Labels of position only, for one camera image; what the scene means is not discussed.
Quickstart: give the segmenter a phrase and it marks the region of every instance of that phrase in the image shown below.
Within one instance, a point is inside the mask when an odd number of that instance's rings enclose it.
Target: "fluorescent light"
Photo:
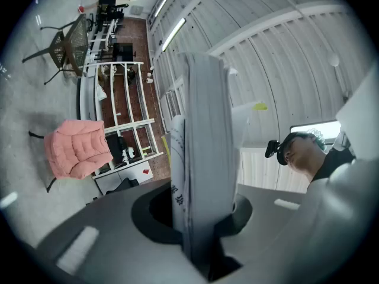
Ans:
[[[184,18],[181,18],[179,23],[176,25],[176,27],[172,30],[172,32],[170,33],[170,35],[168,36],[167,40],[165,41],[165,43],[163,44],[162,46],[162,51],[165,51],[167,49],[167,46],[170,44],[170,42],[172,41],[172,39],[175,37],[176,33],[181,29],[181,27],[183,26],[183,24],[185,24],[185,19]]]
[[[309,124],[304,126],[296,126],[291,128],[291,133],[298,131],[310,131],[312,129],[318,130],[322,133],[323,138],[334,139],[340,133],[341,125],[338,121],[318,123],[318,124]]]
[[[165,4],[166,2],[167,2],[167,0],[163,0],[163,2],[160,4],[160,7],[158,8],[158,10],[157,10],[156,13],[155,13],[155,16],[156,16],[156,17],[158,16],[160,10],[162,9],[162,7],[164,6],[164,4]]]

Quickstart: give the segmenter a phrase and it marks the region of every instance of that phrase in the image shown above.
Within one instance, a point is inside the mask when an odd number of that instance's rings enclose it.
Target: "pink cushion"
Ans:
[[[44,146],[57,179],[83,179],[113,159],[103,121],[66,120],[45,136]]]

